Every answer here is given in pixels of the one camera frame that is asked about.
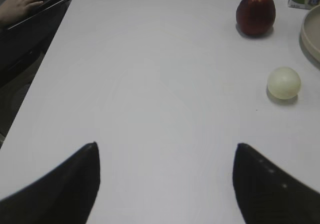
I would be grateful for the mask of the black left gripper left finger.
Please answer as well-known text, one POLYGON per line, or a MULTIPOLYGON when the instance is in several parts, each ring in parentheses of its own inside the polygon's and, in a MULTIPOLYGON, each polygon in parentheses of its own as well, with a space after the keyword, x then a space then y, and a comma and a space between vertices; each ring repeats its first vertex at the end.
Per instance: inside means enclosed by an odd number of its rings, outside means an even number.
POLYGON ((97 143, 80 148, 42 178, 0 202, 1 223, 86 223, 100 178, 97 143))

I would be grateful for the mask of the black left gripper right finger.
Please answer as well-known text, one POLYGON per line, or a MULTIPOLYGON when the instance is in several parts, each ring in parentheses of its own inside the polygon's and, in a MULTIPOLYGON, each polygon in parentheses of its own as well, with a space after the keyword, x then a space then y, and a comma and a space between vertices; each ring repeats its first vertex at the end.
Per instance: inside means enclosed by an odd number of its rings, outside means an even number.
POLYGON ((319 223, 319 192, 246 143, 237 146, 232 183, 245 223, 319 223))

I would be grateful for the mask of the person's hand on keyboard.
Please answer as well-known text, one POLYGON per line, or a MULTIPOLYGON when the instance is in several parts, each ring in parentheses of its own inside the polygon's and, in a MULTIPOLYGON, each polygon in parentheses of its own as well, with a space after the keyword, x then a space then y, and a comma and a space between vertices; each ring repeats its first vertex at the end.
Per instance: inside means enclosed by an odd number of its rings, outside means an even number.
POLYGON ((4 28, 20 21, 42 4, 43 0, 5 0, 0 5, 0 27, 4 28))

